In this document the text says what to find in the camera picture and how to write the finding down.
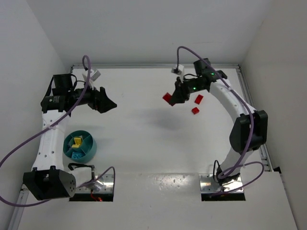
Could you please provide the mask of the red long lego brick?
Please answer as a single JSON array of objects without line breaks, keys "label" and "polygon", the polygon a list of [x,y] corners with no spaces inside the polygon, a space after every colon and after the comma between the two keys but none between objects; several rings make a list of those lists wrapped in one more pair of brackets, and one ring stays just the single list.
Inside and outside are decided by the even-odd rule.
[{"label": "red long lego brick", "polygon": [[166,93],[164,96],[163,96],[163,99],[167,102],[167,103],[170,103],[170,100],[171,100],[171,95],[169,93]]}]

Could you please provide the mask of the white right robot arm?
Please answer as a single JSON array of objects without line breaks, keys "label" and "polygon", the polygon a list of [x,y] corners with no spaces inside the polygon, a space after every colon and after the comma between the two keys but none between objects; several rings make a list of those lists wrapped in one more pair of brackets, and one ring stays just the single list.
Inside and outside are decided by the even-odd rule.
[{"label": "white right robot arm", "polygon": [[250,155],[267,140],[268,114],[248,104],[231,86],[227,75],[214,70],[207,58],[194,62],[195,76],[186,78],[184,66],[178,64],[171,72],[177,75],[170,104],[183,104],[195,92],[206,90],[224,107],[233,121],[229,135],[230,150],[214,170],[213,178],[223,185],[239,177]]}]

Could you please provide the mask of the blue lego brick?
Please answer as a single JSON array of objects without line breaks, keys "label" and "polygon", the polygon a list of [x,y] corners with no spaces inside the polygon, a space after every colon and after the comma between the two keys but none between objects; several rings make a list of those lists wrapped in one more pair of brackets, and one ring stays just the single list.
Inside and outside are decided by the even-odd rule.
[{"label": "blue lego brick", "polygon": [[71,158],[73,160],[77,160],[77,159],[82,158],[83,156],[84,156],[84,154],[81,153],[81,152],[73,152],[72,155],[71,155]]}]

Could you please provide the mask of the red small lego brick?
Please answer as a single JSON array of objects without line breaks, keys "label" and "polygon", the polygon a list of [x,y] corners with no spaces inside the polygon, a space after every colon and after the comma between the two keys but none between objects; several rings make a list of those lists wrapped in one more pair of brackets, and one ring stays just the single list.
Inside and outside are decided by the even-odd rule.
[{"label": "red small lego brick", "polygon": [[199,95],[196,97],[194,103],[200,104],[202,100],[203,100],[203,95],[199,94]]}]

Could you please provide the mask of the red square lego brick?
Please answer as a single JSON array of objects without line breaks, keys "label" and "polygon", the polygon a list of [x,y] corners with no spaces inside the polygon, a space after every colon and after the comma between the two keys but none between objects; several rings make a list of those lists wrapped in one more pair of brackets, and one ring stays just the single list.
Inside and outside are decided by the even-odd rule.
[{"label": "red square lego brick", "polygon": [[197,107],[192,108],[191,112],[196,115],[200,112],[200,110]]}]

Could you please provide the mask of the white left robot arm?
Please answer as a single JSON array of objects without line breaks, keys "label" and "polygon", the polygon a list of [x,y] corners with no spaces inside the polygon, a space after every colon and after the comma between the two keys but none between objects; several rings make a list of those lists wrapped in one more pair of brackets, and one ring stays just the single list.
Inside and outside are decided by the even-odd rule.
[{"label": "white left robot arm", "polygon": [[73,109],[88,105],[106,113],[117,105],[108,98],[104,87],[96,89],[85,78],[84,87],[77,89],[72,74],[54,75],[41,101],[43,130],[36,160],[30,172],[23,175],[23,184],[39,201],[72,198],[79,188],[99,192],[103,177],[89,165],[96,143],[86,131],[65,134]]}]

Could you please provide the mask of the yellow small lego brick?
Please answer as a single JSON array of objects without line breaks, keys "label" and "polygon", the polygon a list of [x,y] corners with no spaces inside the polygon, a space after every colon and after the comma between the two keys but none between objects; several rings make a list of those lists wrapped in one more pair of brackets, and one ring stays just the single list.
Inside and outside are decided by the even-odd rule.
[{"label": "yellow small lego brick", "polygon": [[74,137],[74,143],[71,145],[72,148],[79,148],[82,145],[83,139],[82,137]]}]

